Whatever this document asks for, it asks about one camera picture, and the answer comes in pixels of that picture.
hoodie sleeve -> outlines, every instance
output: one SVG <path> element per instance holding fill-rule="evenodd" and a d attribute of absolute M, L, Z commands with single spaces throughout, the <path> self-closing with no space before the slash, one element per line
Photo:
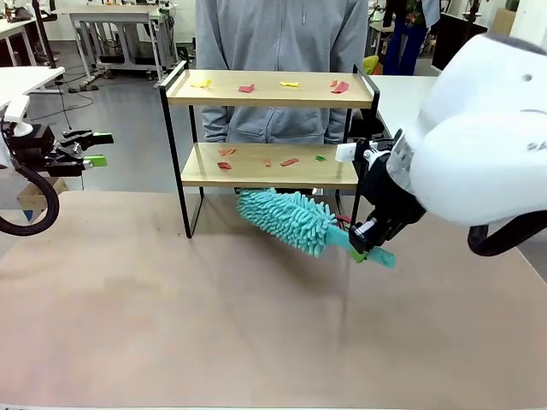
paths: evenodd
<path fill-rule="evenodd" d="M 340 33 L 331 51 L 331 72 L 352 73 L 353 65 L 362 65 L 368 31 L 368 1 L 346 0 L 346 13 Z M 344 139 L 347 110 L 331 109 L 325 144 L 340 144 Z"/>
<path fill-rule="evenodd" d="M 196 2 L 197 21 L 197 68 L 227 70 L 222 50 L 221 30 L 216 0 Z M 228 134 L 226 107 L 203 107 L 203 128 L 205 139 L 210 143 L 224 143 Z"/>

blue pants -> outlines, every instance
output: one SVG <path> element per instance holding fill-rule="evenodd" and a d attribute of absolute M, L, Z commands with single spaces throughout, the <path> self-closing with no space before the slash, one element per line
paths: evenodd
<path fill-rule="evenodd" d="M 399 61 L 401 46 L 403 44 L 403 35 L 406 35 L 408 38 L 404 47 L 403 56 L 401 57 L 401 61 Z M 384 74 L 414 75 L 418 53 L 420 53 L 420 47 L 424 43 L 426 35 L 427 27 L 407 27 L 404 24 L 403 19 L 396 19 L 395 31 L 393 32 L 385 56 Z"/>

floral shirt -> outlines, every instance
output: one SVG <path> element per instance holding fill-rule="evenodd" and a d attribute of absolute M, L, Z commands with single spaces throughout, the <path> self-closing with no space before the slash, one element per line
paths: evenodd
<path fill-rule="evenodd" d="M 426 25 L 426 17 L 424 16 L 421 0 L 407 0 L 406 10 L 405 24 L 408 27 Z"/>

two-tier shelf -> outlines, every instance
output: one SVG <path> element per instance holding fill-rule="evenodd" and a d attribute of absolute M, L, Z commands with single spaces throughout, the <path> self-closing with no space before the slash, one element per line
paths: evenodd
<path fill-rule="evenodd" d="M 207 79 L 211 80 L 209 87 L 192 86 Z M 331 83 L 334 80 L 345 81 L 350 88 L 342 94 L 333 94 Z M 298 83 L 299 86 L 285 87 L 281 86 L 281 82 Z M 252 93 L 239 92 L 239 86 L 250 84 L 256 87 Z M 339 190 L 354 190 L 356 200 L 352 222 L 355 223 L 360 195 L 358 177 L 351 162 L 334 160 L 335 145 L 199 143 L 194 105 L 345 108 L 348 111 L 344 142 L 347 142 L 351 110 L 364 108 L 371 117 L 375 117 L 378 109 L 379 90 L 357 67 L 354 67 L 354 73 L 190 70 L 183 61 L 160 84 L 160 95 L 180 208 L 188 238 L 196 228 L 204 198 L 203 187 L 209 186 L 323 188 L 336 190 L 337 199 Z M 190 110 L 194 146 L 182 172 L 179 167 L 169 104 L 187 105 Z M 219 154 L 221 149 L 232 148 L 236 149 L 236 154 L 228 157 L 221 157 Z M 317 161 L 315 157 L 318 155 L 326 158 L 326 161 Z M 266 158 L 270 160 L 271 167 L 265 166 Z M 291 158 L 298 158 L 299 162 L 289 167 L 280 165 Z M 228 161 L 232 169 L 220 169 L 217 163 L 222 161 Z M 198 187 L 200 193 L 200 201 L 191 220 L 186 209 L 185 186 Z"/>

microfiber duster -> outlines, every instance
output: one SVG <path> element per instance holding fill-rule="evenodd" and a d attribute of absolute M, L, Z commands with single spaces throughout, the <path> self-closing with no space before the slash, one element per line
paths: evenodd
<path fill-rule="evenodd" d="M 273 188 L 242 190 L 238 211 L 254 226 L 308 255 L 319 257 L 329 245 L 356 253 L 350 245 L 348 232 L 336 226 L 329 206 L 316 203 L 299 192 L 278 194 Z M 381 248 L 372 249 L 366 259 L 386 267 L 395 265 L 395 256 Z"/>

